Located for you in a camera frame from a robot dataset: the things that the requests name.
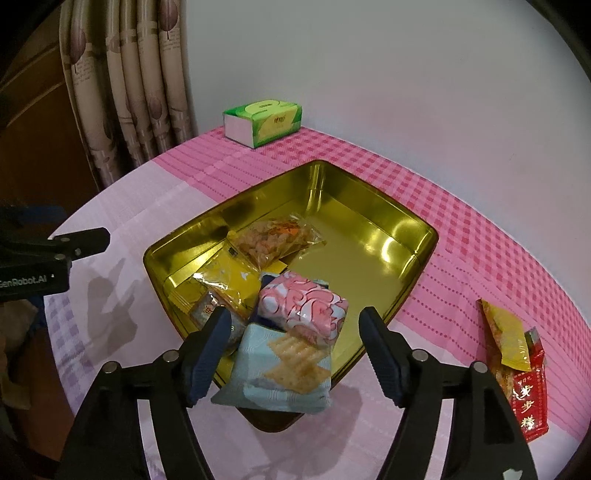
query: tray rim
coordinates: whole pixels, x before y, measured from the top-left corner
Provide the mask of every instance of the tray rim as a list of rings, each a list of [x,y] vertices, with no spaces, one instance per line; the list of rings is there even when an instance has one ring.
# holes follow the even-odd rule
[[[162,248],[167,243],[169,243],[172,240],[176,239],[182,233],[181,230],[183,230],[188,224],[190,224],[191,222],[193,222],[196,218],[207,215],[211,211],[219,208],[224,203],[233,200],[238,195],[247,194],[251,190],[254,191],[255,189],[260,189],[260,188],[264,187],[266,184],[271,183],[272,181],[274,181],[278,177],[281,177],[282,175],[285,175],[285,174],[287,174],[287,173],[289,173],[289,172],[291,172],[293,170],[296,170],[298,168],[301,168],[301,169],[304,169],[304,168],[313,168],[314,165],[328,165],[329,168],[336,168],[338,170],[341,170],[341,172],[344,175],[350,177],[352,181],[354,181],[356,183],[359,183],[359,184],[363,185],[364,187],[368,188],[375,195],[379,196],[382,200],[388,202],[393,207],[398,208],[399,210],[402,211],[402,213],[404,213],[405,215],[413,218],[415,221],[419,221],[419,222],[423,223],[426,226],[428,232],[431,234],[427,238],[427,240],[426,240],[426,245],[425,245],[424,249],[422,249],[422,252],[425,252],[426,251],[427,254],[424,255],[421,258],[419,256],[419,254],[418,254],[417,251],[414,251],[413,252],[414,255],[416,255],[416,257],[417,257],[417,261],[418,261],[419,266],[420,266],[420,269],[419,269],[418,274],[412,279],[412,281],[406,286],[406,288],[403,289],[400,292],[400,295],[398,296],[398,300],[394,303],[394,305],[390,308],[390,310],[385,314],[385,317],[382,318],[384,320],[384,324],[385,325],[389,325],[390,324],[390,322],[392,321],[392,319],[399,312],[400,308],[402,308],[402,305],[404,304],[404,302],[408,298],[408,295],[410,294],[410,292],[412,291],[412,289],[417,284],[418,279],[423,274],[423,271],[425,269],[425,266],[429,262],[431,256],[433,255],[433,252],[435,251],[435,248],[437,246],[437,243],[439,242],[439,233],[437,232],[437,230],[435,229],[435,227],[433,227],[426,220],[424,220],[423,218],[419,217],[416,213],[414,213],[408,207],[406,207],[405,205],[403,205],[402,203],[400,203],[398,200],[394,199],[393,197],[389,196],[388,194],[386,194],[382,190],[378,189],[377,187],[371,185],[369,182],[364,181],[363,179],[360,179],[359,177],[357,177],[353,173],[348,172],[347,170],[345,170],[344,168],[339,167],[338,165],[335,165],[335,164],[333,164],[333,163],[331,163],[331,162],[329,162],[327,160],[322,160],[322,159],[317,158],[317,159],[314,159],[314,160],[310,160],[310,161],[308,161],[308,162],[306,162],[306,163],[304,163],[302,165],[298,165],[296,167],[289,168],[288,170],[280,173],[279,175],[276,175],[274,177],[271,177],[270,179],[267,179],[267,180],[264,180],[264,181],[262,181],[260,183],[255,184],[255,185],[252,185],[251,187],[248,187],[247,189],[245,189],[245,190],[237,193],[236,195],[233,195],[232,197],[229,197],[229,198],[225,199],[224,201],[219,202],[219,203],[213,205],[208,210],[206,210],[206,211],[204,211],[202,213],[199,213],[194,218],[188,220],[187,222],[185,222],[184,224],[180,225],[179,227],[177,227],[172,232],[168,233],[167,235],[165,235],[161,239],[157,240],[156,242],[154,242],[152,245],[150,245],[146,249],[146,251],[144,252],[144,255],[142,257],[142,263],[144,264],[144,269],[146,270],[146,273],[148,274],[148,278],[150,279],[150,282],[152,284],[152,287],[153,287],[154,291],[156,292],[156,295],[158,297],[158,300],[160,301],[160,305],[162,305],[162,308],[164,309],[164,313],[167,315],[169,321],[173,324],[175,330],[178,332],[179,336],[182,339],[186,338],[189,333],[186,330],[184,332],[181,331],[180,328],[179,328],[179,325],[177,325],[177,323],[174,322],[174,321],[172,321],[172,319],[170,318],[170,315],[168,314],[168,311],[167,311],[167,307],[164,304],[163,296],[160,294],[160,290],[162,290],[162,287],[157,287],[157,279],[155,278],[154,273],[151,272],[150,269],[147,267],[147,263],[146,263],[147,258],[150,255],[154,255],[155,252],[158,249]],[[364,356],[364,354],[365,354],[365,347],[362,346],[360,348],[360,350],[354,356],[351,357],[351,359],[347,362],[346,366],[343,367],[343,369],[340,372],[338,372],[337,374],[335,374],[334,377],[332,377],[332,379],[331,379],[331,389],[334,388],[345,377],[345,375],[350,372],[350,370],[357,364],[357,362],[361,359],[361,357]],[[223,380],[221,379],[221,377],[219,376],[219,374],[217,373],[217,371],[216,371],[216,373],[213,376],[213,381],[215,382],[215,384],[219,388],[221,388],[223,386],[223,384],[225,384],[225,382],[223,382]],[[237,408],[237,410],[240,411],[240,413],[247,419],[247,421],[249,421],[249,423],[251,423],[255,428],[257,428],[258,430],[261,430],[263,432],[267,432],[267,433],[281,432],[281,431],[289,428],[301,416],[304,415],[303,413],[293,413],[293,414],[285,415],[284,412],[271,412],[271,411],[269,411],[267,413],[270,413],[270,414],[281,413],[281,414],[284,414],[286,417],[287,416],[293,416],[293,418],[290,419],[290,421],[285,422],[285,424],[281,428],[279,428],[279,429],[269,429],[269,428],[266,428],[265,426],[261,425],[260,423],[258,423],[256,421],[253,421],[251,419],[251,417],[252,417],[252,413],[251,412],[253,412],[251,409],[248,409],[248,408]]]

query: metal tray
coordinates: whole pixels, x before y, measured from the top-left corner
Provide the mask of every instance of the metal tray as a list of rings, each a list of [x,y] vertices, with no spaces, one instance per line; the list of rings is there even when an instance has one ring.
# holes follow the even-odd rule
[[[321,278],[349,300],[349,312],[332,352],[334,387],[363,355],[357,319],[374,306],[388,323],[402,306],[438,240],[437,232],[406,207],[326,161],[315,160],[256,185],[179,227],[146,251],[144,265],[164,310],[185,338],[195,330],[168,294],[222,246],[228,230],[261,218],[296,212],[323,235],[326,245],[289,262],[308,278]],[[223,386],[232,357],[220,362],[214,381]],[[284,430],[301,415],[240,409],[258,429]]]

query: curtain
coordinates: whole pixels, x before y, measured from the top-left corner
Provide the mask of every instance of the curtain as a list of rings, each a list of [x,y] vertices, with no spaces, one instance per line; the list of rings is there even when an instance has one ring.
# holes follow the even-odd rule
[[[179,0],[66,0],[60,51],[74,117],[103,187],[193,137]]]

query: screw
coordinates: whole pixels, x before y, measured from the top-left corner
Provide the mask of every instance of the screw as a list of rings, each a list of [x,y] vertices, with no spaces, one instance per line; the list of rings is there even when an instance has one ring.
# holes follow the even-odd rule
[[[486,372],[488,372],[488,367],[486,366],[486,364],[482,362],[474,362],[472,367],[480,374],[485,374]]]
[[[168,352],[164,352],[162,354],[162,359],[165,362],[174,362],[176,359],[178,359],[178,351],[177,350],[169,350]]]
[[[420,348],[413,350],[413,358],[417,362],[426,362],[429,358],[429,354],[425,350],[421,350]]]
[[[113,360],[103,365],[102,371],[106,374],[111,374],[119,368],[119,364]]]

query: tablecloth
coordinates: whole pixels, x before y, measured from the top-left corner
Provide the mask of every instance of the tablecloth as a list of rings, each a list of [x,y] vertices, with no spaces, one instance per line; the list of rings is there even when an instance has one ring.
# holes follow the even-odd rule
[[[591,332],[568,295],[523,248],[449,192],[394,161],[310,130],[252,150],[213,130],[129,173],[57,231],[107,227],[100,255],[73,264],[70,291],[51,296],[46,315],[60,379],[74,412],[100,366],[151,362],[181,339],[145,273],[145,250],[215,204],[290,168],[321,158],[362,178],[433,225],[440,239],[389,328],[440,361],[484,358],[476,300],[486,298],[536,326],[547,358],[550,431],[530,443],[540,479],[554,478],[591,418]],[[234,408],[209,402],[190,410],[217,478],[374,479],[402,411],[385,398],[367,357],[332,392],[334,405],[281,433],[253,428]],[[427,478],[439,478],[451,422],[444,401]],[[153,478],[163,478],[149,406],[139,403]]]

